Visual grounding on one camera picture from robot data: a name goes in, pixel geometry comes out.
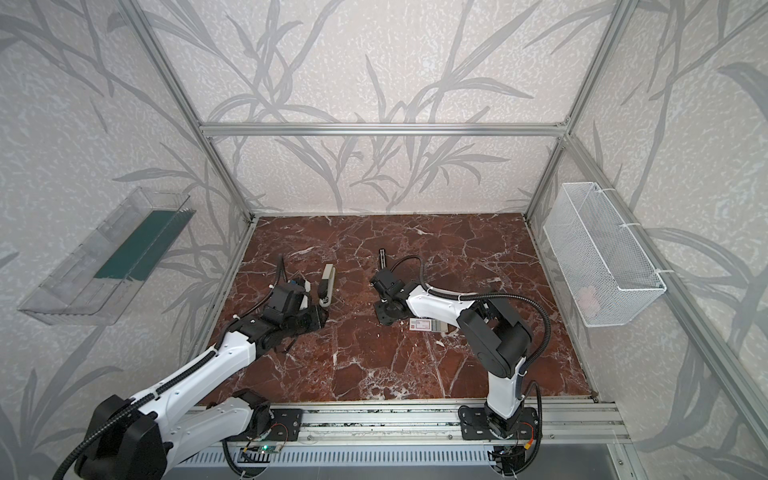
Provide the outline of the white red staple box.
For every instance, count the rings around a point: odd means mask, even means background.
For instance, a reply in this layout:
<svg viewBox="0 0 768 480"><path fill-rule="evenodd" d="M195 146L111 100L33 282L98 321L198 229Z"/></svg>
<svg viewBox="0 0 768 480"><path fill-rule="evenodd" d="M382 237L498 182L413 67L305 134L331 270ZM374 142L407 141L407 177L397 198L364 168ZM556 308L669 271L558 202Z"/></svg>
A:
<svg viewBox="0 0 768 480"><path fill-rule="evenodd" d="M448 324L435 319L411 318L409 330L417 332L447 333Z"/></svg>

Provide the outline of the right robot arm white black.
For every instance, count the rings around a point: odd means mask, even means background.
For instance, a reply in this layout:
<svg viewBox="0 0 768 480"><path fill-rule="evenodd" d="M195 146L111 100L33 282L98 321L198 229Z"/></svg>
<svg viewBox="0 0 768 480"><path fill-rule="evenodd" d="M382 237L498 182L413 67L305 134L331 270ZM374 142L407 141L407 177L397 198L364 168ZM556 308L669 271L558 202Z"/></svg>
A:
<svg viewBox="0 0 768 480"><path fill-rule="evenodd" d="M458 294L405 283L389 269L371 279L379 295L374 310L379 322L425 319L458 328L488 373L485 413L490 431L501 439L512 436L523 408L519 381L533 357L528 354L531 331L509 303L516 295Z"/></svg>

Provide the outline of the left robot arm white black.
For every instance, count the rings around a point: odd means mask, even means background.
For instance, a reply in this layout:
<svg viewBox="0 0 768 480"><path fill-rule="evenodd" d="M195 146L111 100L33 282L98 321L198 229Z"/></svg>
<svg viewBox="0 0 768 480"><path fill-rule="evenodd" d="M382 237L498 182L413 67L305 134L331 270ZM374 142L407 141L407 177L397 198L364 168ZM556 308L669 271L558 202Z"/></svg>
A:
<svg viewBox="0 0 768 480"><path fill-rule="evenodd" d="M155 385L128 398L112 395L91 417L84 440L54 476L82 479L160 479L216 442L232 437L287 440L270 402L242 389L202 412L189 411L234 373L286 339L320 330L332 297L329 280L316 293L307 281L275 285L255 308L234 316L213 346Z"/></svg>

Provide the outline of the aluminium rear cross bar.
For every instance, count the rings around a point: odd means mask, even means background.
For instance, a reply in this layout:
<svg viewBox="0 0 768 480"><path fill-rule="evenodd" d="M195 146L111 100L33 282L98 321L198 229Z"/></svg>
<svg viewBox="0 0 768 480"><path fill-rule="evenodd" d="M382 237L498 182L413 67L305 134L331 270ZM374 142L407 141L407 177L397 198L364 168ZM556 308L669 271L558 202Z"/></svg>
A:
<svg viewBox="0 0 768 480"><path fill-rule="evenodd" d="M565 133L558 123L204 123L206 136L546 136Z"/></svg>

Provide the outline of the clear plastic wall bin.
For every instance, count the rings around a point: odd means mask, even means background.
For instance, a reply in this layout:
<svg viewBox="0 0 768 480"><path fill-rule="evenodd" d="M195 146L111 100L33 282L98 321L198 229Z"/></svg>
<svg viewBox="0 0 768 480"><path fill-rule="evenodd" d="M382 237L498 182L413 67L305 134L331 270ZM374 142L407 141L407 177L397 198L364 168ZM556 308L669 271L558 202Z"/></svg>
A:
<svg viewBox="0 0 768 480"><path fill-rule="evenodd" d="M18 310L46 325L115 324L195 213L186 193L135 188Z"/></svg>

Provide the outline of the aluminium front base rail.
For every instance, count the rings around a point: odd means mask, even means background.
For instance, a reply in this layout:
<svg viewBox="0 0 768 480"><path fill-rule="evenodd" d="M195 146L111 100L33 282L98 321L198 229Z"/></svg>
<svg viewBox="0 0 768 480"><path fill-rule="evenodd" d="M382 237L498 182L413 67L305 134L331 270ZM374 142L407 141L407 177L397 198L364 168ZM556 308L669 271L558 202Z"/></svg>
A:
<svg viewBox="0 0 768 480"><path fill-rule="evenodd" d="M462 405L479 399L415 399L275 403L274 409L301 409L296 447L369 445L458 445ZM631 437L614 403L583 396L543 398L545 444L629 443Z"/></svg>

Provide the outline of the aluminium frame post left rear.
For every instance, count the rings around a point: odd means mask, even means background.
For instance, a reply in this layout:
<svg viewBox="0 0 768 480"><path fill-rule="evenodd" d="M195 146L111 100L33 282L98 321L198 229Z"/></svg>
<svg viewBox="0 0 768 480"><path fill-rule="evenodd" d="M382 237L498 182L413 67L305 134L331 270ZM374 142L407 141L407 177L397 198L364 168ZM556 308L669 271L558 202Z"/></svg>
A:
<svg viewBox="0 0 768 480"><path fill-rule="evenodd" d="M184 91L183 85L176 75L172 65L157 39L150 25L149 19L144 13L138 1L119 0L117 2L121 15L127 26L133 31L144 48L150 62L169 91L187 126L190 128L197 144L201 147L213 170L223 182L234 204L240 210L247 222L254 218L245 196L236 185L233 175L226 167L224 161L214 148L212 142L204 135L202 123L196 114L193 104Z"/></svg>

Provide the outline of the aluminium frame post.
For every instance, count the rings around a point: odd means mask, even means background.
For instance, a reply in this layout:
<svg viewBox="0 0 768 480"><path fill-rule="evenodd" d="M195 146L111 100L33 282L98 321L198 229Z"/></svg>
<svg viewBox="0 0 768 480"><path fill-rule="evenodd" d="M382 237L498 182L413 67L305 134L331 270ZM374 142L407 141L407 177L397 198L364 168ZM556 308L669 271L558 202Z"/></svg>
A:
<svg viewBox="0 0 768 480"><path fill-rule="evenodd" d="M119 0L117 2L121 15L127 26L133 31L144 48L150 62L169 91L187 126L190 128L197 144L201 147L213 170L223 182L234 204L240 210L247 222L254 218L245 196L236 185L233 175L226 167L224 161L214 148L212 142L204 135L202 123L196 114L193 104L184 91L183 85L176 75L172 65L157 39L150 25L149 19L144 13L138 1Z"/></svg>
<svg viewBox="0 0 768 480"><path fill-rule="evenodd" d="M598 45L595 56L587 69L572 108L564 120L564 132L557 138L546 168L524 214L527 224L530 223L536 208L541 203L546 186L557 170L560 157L565 150L565 143L574 133L580 117L584 113L592 93L599 83L600 76L605 70L610 56L618 46L637 4L637 0L620 0L615 2L606 31Z"/></svg>

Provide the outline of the aluminium frame post right rear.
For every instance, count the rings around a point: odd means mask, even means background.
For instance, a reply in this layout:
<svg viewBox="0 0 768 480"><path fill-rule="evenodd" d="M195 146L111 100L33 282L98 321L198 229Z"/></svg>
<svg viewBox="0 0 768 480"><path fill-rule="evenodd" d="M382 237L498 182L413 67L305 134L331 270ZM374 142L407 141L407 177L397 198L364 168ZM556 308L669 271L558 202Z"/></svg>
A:
<svg viewBox="0 0 768 480"><path fill-rule="evenodd" d="M587 69L572 108L564 120L564 132L557 138L546 168L524 214L527 224L530 223L536 208L541 203L546 186L557 170L560 157L565 150L565 143L574 133L580 117L584 113L592 93L599 83L600 76L605 70L610 56L618 46L637 4L637 0L620 0L615 2L606 31L598 45L595 56Z"/></svg>

